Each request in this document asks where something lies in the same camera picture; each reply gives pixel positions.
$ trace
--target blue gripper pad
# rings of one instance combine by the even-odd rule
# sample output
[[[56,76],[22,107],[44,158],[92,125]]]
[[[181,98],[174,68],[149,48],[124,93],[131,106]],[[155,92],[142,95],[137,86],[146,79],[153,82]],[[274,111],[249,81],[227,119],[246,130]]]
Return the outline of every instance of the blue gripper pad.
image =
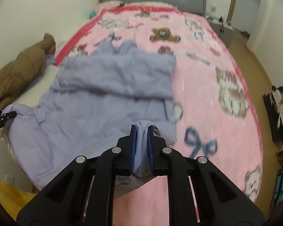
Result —
[[[135,159],[135,152],[136,152],[136,138],[137,138],[137,127],[134,126],[131,153],[130,153],[130,169],[129,169],[130,174],[133,173],[133,169],[134,169],[134,159]]]
[[[148,127],[148,158],[149,158],[149,165],[151,173],[154,173],[154,157],[153,157],[153,147],[151,142],[150,136],[150,127]]]

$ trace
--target teal object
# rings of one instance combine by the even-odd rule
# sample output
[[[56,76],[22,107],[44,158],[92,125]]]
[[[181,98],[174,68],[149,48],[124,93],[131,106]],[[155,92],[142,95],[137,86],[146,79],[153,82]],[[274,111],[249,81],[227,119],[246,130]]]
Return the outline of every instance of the teal object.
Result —
[[[92,11],[90,14],[89,14],[89,18],[93,18],[95,16],[95,11]]]

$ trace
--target metal screw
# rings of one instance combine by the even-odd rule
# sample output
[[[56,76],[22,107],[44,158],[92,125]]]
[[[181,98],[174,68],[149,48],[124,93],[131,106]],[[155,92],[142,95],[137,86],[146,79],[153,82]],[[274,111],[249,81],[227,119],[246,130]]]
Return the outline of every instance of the metal screw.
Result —
[[[200,157],[198,157],[198,161],[202,164],[205,164],[208,160],[204,156],[200,156]]]
[[[121,148],[120,147],[114,147],[113,149],[112,149],[112,152],[113,153],[115,153],[115,154],[118,154],[119,152],[121,152]]]
[[[75,161],[76,161],[77,163],[83,163],[83,162],[85,161],[85,157],[79,156],[79,157],[77,157],[77,158],[75,159]]]
[[[172,149],[169,148],[169,147],[165,147],[165,148],[162,149],[162,152],[164,152],[165,154],[169,154],[169,153],[172,152]]]

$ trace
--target pink blanket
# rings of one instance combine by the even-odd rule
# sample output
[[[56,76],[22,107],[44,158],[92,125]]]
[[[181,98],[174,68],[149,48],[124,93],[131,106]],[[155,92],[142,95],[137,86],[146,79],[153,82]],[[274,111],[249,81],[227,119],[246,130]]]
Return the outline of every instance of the pink blanket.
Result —
[[[103,41],[134,40],[138,49],[174,55],[177,142],[190,158],[208,157],[255,201],[262,174],[262,142],[254,105],[230,52],[204,17],[172,8],[124,6],[102,10],[61,49],[89,54]],[[157,177],[114,202],[115,226],[168,225],[166,177]]]

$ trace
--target pillow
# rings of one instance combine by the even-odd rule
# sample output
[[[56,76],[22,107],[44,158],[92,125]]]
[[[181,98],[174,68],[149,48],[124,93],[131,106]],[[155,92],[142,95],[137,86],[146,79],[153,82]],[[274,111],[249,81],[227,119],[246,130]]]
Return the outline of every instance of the pillow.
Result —
[[[123,4],[123,2],[118,1],[118,0],[111,0],[111,1],[102,2],[95,7],[94,11],[95,11],[96,14],[98,14],[100,12],[100,10],[102,10],[104,8],[106,8],[106,9],[115,8],[115,7],[119,7],[121,4]]]
[[[165,2],[132,2],[132,3],[125,3],[125,6],[133,6],[133,5],[137,5],[137,6],[155,6],[155,7],[171,7],[171,8],[175,8],[177,9],[178,6],[176,5],[172,5],[169,3],[165,3]]]

